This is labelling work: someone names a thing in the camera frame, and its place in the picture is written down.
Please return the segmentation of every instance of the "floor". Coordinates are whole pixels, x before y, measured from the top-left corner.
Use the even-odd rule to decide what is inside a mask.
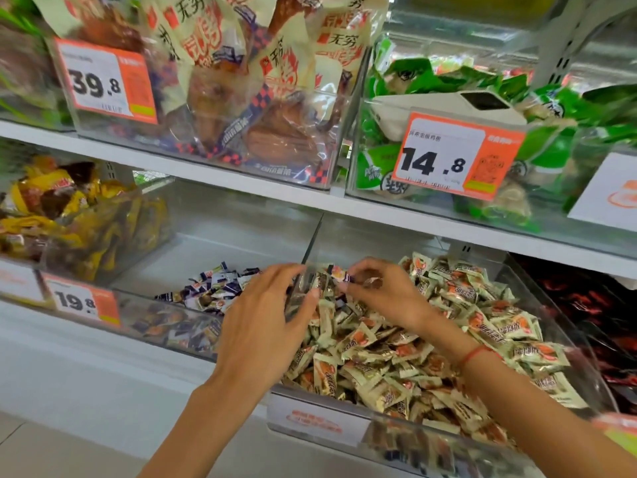
[[[134,478],[143,464],[0,412],[0,478]]]

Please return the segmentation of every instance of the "forearm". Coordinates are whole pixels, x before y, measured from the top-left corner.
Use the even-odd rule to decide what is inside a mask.
[[[421,335],[454,364],[478,346],[441,315],[430,316],[422,331]],[[635,476],[637,461],[629,453],[533,385],[528,377],[508,368],[495,353],[477,353],[463,366],[462,375],[548,478]]]
[[[193,391],[138,478],[204,478],[258,402],[241,382],[213,374]]]

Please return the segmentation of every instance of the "bracelet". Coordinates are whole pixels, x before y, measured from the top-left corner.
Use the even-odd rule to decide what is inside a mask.
[[[498,355],[495,351],[493,351],[492,349],[490,349],[489,347],[487,347],[486,345],[480,345],[479,347],[476,347],[475,349],[473,349],[470,353],[468,353],[466,356],[464,356],[462,358],[462,360],[460,362],[458,362],[458,364],[456,365],[456,367],[458,367],[458,369],[462,370],[462,368],[464,366],[466,366],[467,362],[469,362],[471,359],[473,359],[475,356],[477,356],[479,353],[481,353],[482,351],[489,351],[490,353],[494,353],[496,355]]]

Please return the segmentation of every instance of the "white price label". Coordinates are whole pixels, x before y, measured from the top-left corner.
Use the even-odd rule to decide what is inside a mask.
[[[394,178],[402,182],[463,192],[486,133],[431,119],[413,119]]]
[[[276,426],[357,447],[370,421],[345,412],[271,394],[267,421]]]
[[[117,55],[88,45],[59,43],[59,49],[78,107],[133,116]]]
[[[0,292],[9,296],[44,302],[37,272],[26,263],[0,258]]]
[[[606,156],[568,217],[637,232],[637,156]]]
[[[100,320],[95,297],[91,289],[71,282],[46,279],[46,286],[60,312]]]

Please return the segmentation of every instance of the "price tag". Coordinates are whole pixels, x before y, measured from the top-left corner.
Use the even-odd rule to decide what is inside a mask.
[[[392,178],[492,200],[525,135],[412,112]]]
[[[37,272],[26,263],[0,258],[0,292],[12,297],[44,302]]]
[[[117,300],[113,292],[79,281],[62,279],[50,273],[42,273],[42,277],[60,312],[120,325]]]
[[[56,39],[78,109],[157,123],[144,58],[115,48]]]
[[[606,156],[568,217],[637,231],[637,156]]]
[[[308,434],[347,446],[362,441],[369,419],[271,394],[267,422],[293,432]]]

